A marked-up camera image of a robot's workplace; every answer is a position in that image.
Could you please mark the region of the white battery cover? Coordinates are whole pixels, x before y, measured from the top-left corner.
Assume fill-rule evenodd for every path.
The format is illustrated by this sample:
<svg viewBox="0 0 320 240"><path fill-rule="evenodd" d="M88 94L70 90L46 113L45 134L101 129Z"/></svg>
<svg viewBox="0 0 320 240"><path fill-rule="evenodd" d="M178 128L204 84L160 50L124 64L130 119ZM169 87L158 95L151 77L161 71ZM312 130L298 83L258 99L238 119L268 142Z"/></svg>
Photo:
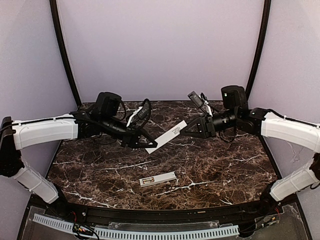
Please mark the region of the white battery cover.
<svg viewBox="0 0 320 240"><path fill-rule="evenodd" d="M174 127L172 127L170 130L166 131L164 134L159 136L157 139L155 139L155 142L157 143L156 147L152 148L146 148L148 154L151 154L158 150L159 148L163 147L165 144L176 138L180 135L180 131L187 126L187 123L183 120Z"/></svg>

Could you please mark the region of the white remote control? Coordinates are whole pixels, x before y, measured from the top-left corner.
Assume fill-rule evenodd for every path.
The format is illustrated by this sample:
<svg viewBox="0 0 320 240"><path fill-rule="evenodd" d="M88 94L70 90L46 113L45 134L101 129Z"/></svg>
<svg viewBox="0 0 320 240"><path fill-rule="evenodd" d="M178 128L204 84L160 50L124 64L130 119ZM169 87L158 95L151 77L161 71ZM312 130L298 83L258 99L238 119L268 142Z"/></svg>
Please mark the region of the white remote control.
<svg viewBox="0 0 320 240"><path fill-rule="evenodd" d="M149 183L149 184L143 184L143 179L147 179L147 178L154 178L154 182ZM149 187L149 186L153 186L153 185L157 185L157 184L161 184L161 183L165 183L165 182L169 182L169 181L173 181L173 180L177 180L177 176L174 171L159 174L159 175L140 178L139 184L143 188L143 187Z"/></svg>

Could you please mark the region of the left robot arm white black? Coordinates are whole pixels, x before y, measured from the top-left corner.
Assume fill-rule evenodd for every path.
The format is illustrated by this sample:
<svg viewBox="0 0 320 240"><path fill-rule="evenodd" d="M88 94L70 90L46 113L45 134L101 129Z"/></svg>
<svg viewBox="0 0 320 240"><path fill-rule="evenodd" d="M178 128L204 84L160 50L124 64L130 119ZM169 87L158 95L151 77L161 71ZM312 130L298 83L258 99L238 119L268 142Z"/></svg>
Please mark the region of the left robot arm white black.
<svg viewBox="0 0 320 240"><path fill-rule="evenodd" d="M56 117L27 121L3 118L0 125L0 174L13 178L48 204L63 199L57 187L22 159L21 150L33 145L91 138L107 134L120 140L122 147L155 148L157 142L144 126L151 117L152 105L145 99L130 116L116 117L124 102L118 94L101 92L93 107Z"/></svg>

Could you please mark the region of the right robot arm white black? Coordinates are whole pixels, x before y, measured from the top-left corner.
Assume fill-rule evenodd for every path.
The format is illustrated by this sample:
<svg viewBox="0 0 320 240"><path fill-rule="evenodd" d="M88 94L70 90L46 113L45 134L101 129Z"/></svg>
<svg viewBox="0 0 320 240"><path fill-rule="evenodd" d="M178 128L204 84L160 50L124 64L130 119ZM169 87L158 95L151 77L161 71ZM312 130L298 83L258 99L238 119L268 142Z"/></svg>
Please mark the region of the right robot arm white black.
<svg viewBox="0 0 320 240"><path fill-rule="evenodd" d="M320 182L320 126L281 115L273 109L249 109L245 89L229 85L221 89L224 112L205 113L193 119L180 135L199 139L219 136L227 129L250 135L284 140L314 152L313 159L290 175L270 184L260 201L280 202L286 197Z"/></svg>

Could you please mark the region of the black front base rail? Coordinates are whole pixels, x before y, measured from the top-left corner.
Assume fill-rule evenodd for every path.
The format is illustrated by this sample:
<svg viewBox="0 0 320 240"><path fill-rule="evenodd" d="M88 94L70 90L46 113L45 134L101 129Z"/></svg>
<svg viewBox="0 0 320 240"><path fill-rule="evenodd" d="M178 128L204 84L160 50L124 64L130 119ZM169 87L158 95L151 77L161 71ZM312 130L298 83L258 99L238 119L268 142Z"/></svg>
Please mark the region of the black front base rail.
<svg viewBox="0 0 320 240"><path fill-rule="evenodd" d="M296 195L284 199L281 205L267 212L258 211L259 201L201 209L187 210L126 210L67 203L70 210L64 221L76 222L89 227L108 226L110 223L125 224L192 224L200 222L218 222L236 224L241 230L252 231L271 216L276 216L280 224L287 229L289 225L304 224L301 205Z"/></svg>

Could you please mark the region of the black right frame post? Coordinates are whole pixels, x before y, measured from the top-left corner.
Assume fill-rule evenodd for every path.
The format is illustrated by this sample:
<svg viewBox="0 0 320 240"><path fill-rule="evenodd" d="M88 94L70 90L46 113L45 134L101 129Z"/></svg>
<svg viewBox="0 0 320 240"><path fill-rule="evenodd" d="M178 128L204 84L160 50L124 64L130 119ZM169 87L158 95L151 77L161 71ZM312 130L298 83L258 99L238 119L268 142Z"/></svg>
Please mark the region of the black right frame post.
<svg viewBox="0 0 320 240"><path fill-rule="evenodd" d="M269 23L269 17L270 17L270 11L271 11L271 0L265 0L263 3L263 11L262 11L262 17L261 17L261 23L260 23L260 28L259 28L259 34L258 34L258 39L257 39L257 44L255 48L255 53L252 61L252 66L249 74L249 78L247 81L247 85L245 88L245 94L246 98L249 99L254 82L256 79L256 74L258 71L261 55L263 52L264 48L264 43L265 43L265 38L267 34L267 28L268 28L268 23Z"/></svg>

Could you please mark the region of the black frame post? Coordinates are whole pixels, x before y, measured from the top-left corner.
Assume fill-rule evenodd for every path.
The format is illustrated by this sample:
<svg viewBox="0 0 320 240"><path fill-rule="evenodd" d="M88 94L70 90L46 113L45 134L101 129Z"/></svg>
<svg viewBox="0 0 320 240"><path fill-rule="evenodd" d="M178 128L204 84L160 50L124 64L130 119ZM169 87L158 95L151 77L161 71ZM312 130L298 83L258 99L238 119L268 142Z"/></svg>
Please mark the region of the black frame post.
<svg viewBox="0 0 320 240"><path fill-rule="evenodd" d="M263 52L264 48L264 43L265 43L265 38L267 34L267 28L268 28L268 23L269 23L269 17L270 17L270 11L271 11L271 0L265 0L263 3L263 11L262 11L262 17L261 17L261 23L260 23L260 28L259 28L259 34L258 34L258 39L257 39L257 44L255 48L255 53L252 61L252 66L249 74L249 78L247 81L247 85L245 88L245 94L246 98L249 99L254 82L256 79L256 74L258 71L261 55Z"/></svg>
<svg viewBox="0 0 320 240"><path fill-rule="evenodd" d="M72 73L72 68L69 61L64 37L63 37L62 25L61 25L60 16L59 16L59 10L58 10L58 2L56 0L49 0L49 5L50 5L50 11L51 11L54 32L56 36L56 41L58 44L64 71L65 71L67 81L68 81L73 99L75 101L75 104L79 108L82 105L82 101L76 86L74 75Z"/></svg>

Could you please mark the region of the black left frame post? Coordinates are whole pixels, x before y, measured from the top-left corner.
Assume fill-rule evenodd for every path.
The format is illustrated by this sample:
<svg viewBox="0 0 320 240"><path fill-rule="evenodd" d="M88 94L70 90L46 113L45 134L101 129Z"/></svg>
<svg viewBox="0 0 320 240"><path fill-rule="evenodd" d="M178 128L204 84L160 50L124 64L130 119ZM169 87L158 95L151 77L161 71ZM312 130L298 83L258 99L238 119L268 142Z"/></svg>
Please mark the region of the black left frame post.
<svg viewBox="0 0 320 240"><path fill-rule="evenodd" d="M65 71L67 81L68 81L73 99L75 101L75 104L79 108L82 105L82 101L76 86L74 75L72 73L72 68L69 61L64 37L63 37L62 25L61 25L60 16L59 16L59 10L58 10L58 2L56 0L49 0L49 5L50 5L50 11L51 11L54 32L56 36L56 41L58 44L64 71Z"/></svg>

